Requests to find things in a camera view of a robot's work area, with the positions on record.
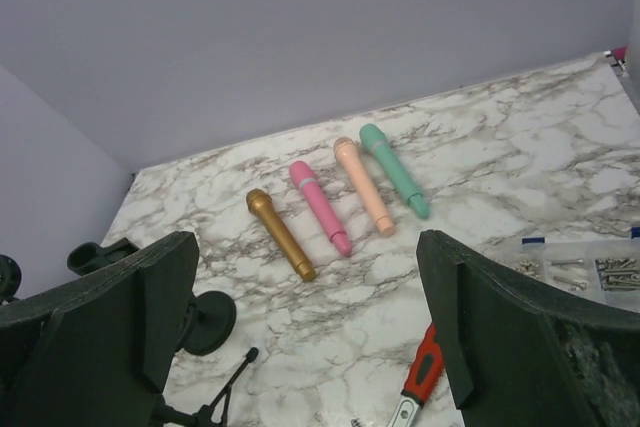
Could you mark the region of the black round-base clip stand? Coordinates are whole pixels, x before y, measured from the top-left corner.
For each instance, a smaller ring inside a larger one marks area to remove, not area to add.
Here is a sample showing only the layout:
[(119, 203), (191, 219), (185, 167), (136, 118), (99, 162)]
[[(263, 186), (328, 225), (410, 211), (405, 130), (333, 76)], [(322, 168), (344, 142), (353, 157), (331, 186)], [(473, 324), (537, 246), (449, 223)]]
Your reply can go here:
[[(87, 242), (67, 257), (67, 267), (79, 276), (95, 272), (137, 252), (139, 248), (127, 238), (103, 247)], [(237, 309), (234, 300), (221, 291), (192, 295), (189, 301), (176, 350), (205, 356), (219, 349), (235, 326)]]

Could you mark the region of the beige microphone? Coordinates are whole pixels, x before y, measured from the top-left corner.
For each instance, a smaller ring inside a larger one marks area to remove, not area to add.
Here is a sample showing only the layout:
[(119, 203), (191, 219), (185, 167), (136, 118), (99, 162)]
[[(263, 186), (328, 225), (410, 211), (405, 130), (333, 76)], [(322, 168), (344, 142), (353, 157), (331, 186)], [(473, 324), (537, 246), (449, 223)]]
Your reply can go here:
[(340, 137), (334, 142), (333, 150), (378, 232), (384, 237), (393, 235), (396, 232), (395, 223), (360, 159), (355, 142), (349, 137)]

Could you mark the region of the mint green microphone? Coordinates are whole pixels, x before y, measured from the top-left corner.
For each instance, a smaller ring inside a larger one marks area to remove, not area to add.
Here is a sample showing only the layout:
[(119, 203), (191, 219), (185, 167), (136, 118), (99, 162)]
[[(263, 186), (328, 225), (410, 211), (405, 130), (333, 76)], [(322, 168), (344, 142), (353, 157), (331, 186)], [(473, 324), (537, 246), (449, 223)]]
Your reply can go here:
[(386, 135), (374, 124), (359, 130), (361, 144), (372, 155), (393, 184), (403, 202), (420, 219), (430, 216), (430, 207), (421, 187), (396, 155)]

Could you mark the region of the gold microphone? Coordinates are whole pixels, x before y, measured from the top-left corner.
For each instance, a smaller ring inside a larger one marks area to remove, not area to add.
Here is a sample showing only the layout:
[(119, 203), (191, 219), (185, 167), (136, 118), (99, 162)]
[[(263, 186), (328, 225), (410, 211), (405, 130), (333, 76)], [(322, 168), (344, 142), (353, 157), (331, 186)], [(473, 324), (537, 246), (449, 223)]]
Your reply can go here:
[(276, 211), (271, 197), (261, 189), (253, 189), (246, 195), (246, 204), (249, 212), (262, 222), (296, 274), (305, 282), (313, 281), (316, 271)]

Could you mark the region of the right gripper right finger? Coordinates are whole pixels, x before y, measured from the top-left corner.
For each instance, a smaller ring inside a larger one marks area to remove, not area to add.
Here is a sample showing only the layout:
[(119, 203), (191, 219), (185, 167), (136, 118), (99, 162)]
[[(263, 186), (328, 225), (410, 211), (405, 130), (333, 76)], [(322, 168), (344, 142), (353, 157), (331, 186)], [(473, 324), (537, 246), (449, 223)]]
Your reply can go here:
[(639, 316), (497, 263), (439, 230), (416, 257), (467, 426), (636, 426)]

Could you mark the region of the pink microphone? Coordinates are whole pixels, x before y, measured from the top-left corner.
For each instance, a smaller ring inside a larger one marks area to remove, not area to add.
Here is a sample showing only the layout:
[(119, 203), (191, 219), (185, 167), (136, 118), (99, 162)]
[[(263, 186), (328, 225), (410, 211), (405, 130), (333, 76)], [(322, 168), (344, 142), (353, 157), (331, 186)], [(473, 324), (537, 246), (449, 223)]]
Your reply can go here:
[(306, 162), (298, 160), (289, 166), (289, 175), (294, 186), (305, 198), (329, 242), (340, 255), (350, 257), (352, 254), (350, 238), (324, 194), (313, 169)]

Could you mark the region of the black tripod shock-mount stand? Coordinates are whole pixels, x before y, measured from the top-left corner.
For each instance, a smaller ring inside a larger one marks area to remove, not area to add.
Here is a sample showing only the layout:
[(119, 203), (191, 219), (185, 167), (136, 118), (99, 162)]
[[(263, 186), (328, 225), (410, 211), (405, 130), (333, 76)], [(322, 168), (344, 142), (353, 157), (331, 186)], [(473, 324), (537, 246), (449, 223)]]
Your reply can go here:
[(167, 405), (162, 395), (158, 396), (151, 413), (149, 426), (166, 426), (167, 424), (186, 427), (227, 426), (232, 388), (245, 369), (254, 363), (258, 356), (259, 349), (251, 347), (242, 363), (217, 395), (209, 403), (203, 404), (195, 413), (189, 414), (178, 411), (174, 407)]

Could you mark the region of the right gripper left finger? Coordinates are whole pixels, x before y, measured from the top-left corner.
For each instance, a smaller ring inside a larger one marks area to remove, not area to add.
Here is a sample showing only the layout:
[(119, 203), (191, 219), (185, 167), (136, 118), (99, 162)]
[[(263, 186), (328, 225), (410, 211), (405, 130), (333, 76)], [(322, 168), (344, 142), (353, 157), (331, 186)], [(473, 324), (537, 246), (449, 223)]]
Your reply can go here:
[(1, 308), (4, 426), (146, 426), (167, 382), (199, 258), (173, 232)]

